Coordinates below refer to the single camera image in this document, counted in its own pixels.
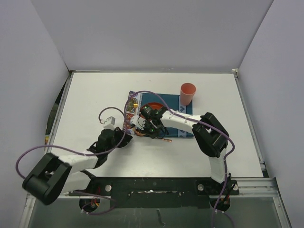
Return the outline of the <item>copper spoon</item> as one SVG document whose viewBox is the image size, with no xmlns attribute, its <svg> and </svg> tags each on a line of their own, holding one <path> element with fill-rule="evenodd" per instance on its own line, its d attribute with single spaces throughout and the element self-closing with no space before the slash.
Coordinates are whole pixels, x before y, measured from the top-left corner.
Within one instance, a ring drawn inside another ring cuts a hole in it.
<svg viewBox="0 0 304 228">
<path fill-rule="evenodd" d="M 140 133 L 138 131 L 135 131 L 134 133 L 135 133 L 135 135 L 137 135 L 139 137 L 149 137 L 148 135 Z M 170 143 L 172 142 L 171 139 L 167 139 L 167 138 L 156 138 L 156 139 L 163 140 L 163 141 L 170 142 Z"/>
</svg>

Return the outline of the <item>pink plastic cup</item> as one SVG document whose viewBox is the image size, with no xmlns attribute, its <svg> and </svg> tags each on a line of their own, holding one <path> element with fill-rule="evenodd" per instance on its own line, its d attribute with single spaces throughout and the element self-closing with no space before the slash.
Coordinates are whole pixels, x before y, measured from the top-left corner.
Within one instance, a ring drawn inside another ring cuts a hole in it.
<svg viewBox="0 0 304 228">
<path fill-rule="evenodd" d="M 192 83 L 184 83 L 180 87 L 180 103 L 187 106 L 192 101 L 196 93 L 196 87 Z"/>
</svg>

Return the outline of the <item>red round plate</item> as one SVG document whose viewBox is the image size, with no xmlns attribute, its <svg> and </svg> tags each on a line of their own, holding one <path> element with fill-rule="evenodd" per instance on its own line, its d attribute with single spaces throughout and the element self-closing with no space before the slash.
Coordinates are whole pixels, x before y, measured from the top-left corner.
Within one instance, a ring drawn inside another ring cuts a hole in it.
<svg viewBox="0 0 304 228">
<path fill-rule="evenodd" d="M 161 103 L 149 102 L 141 107 L 141 111 L 145 109 L 148 109 L 148 111 L 160 110 L 162 107 L 164 107 L 164 105 Z"/>
</svg>

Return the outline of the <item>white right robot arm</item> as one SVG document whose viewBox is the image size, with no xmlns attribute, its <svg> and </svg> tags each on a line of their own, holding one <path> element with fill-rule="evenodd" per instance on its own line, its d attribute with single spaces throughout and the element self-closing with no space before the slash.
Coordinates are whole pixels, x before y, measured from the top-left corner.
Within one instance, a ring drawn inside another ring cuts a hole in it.
<svg viewBox="0 0 304 228">
<path fill-rule="evenodd" d="M 216 194 L 223 194 L 228 189 L 227 171 L 224 156 L 228 145 L 228 133 L 212 113 L 204 115 L 190 115 L 180 113 L 167 107 L 159 110 L 144 105 L 139 114 L 130 119 L 130 124 L 138 132 L 150 137 L 161 138 L 168 135 L 169 128 L 175 128 L 182 133 L 191 133 L 200 150 L 209 157 L 212 190 Z"/>
</svg>

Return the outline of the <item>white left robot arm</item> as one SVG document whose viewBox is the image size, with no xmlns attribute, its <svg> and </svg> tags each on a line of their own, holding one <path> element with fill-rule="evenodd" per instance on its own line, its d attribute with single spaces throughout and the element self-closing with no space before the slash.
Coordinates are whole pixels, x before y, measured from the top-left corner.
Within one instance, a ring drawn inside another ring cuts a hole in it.
<svg viewBox="0 0 304 228">
<path fill-rule="evenodd" d="M 133 138 L 119 127 L 115 118 L 101 120 L 103 130 L 85 152 L 56 156 L 46 153 L 25 177 L 22 187 L 44 205 L 53 203 L 60 194 L 81 190 L 85 195 L 95 193 L 97 183 L 88 169 L 96 169 L 107 161 L 108 151 L 125 147 Z"/>
</svg>

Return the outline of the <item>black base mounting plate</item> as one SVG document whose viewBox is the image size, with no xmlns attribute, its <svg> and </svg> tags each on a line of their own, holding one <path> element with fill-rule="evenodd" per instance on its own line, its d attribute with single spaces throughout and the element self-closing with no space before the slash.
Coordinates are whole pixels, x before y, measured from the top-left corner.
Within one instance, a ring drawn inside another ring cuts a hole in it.
<svg viewBox="0 0 304 228">
<path fill-rule="evenodd" d="M 224 184 L 204 177 L 94 177 L 85 190 L 69 195 L 80 196 L 79 206 L 89 215 L 131 208 L 216 207 L 226 211 L 230 197 L 239 195 L 239 189 L 237 181 L 231 178 Z"/>
</svg>

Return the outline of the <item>aluminium front rail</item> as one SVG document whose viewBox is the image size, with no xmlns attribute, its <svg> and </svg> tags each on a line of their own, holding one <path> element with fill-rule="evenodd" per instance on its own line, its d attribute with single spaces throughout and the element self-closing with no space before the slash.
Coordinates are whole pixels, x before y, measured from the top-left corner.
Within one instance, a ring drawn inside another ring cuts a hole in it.
<svg viewBox="0 0 304 228">
<path fill-rule="evenodd" d="M 227 184 L 219 184 L 211 178 L 127 178 L 127 177 L 92 177 L 85 190 L 90 194 L 101 194 L 116 197 L 117 194 L 132 195 L 134 193 L 186 193 L 217 196 L 239 195 L 252 191 L 257 194 L 274 191 L 276 183 L 268 178 L 230 179 Z"/>
</svg>

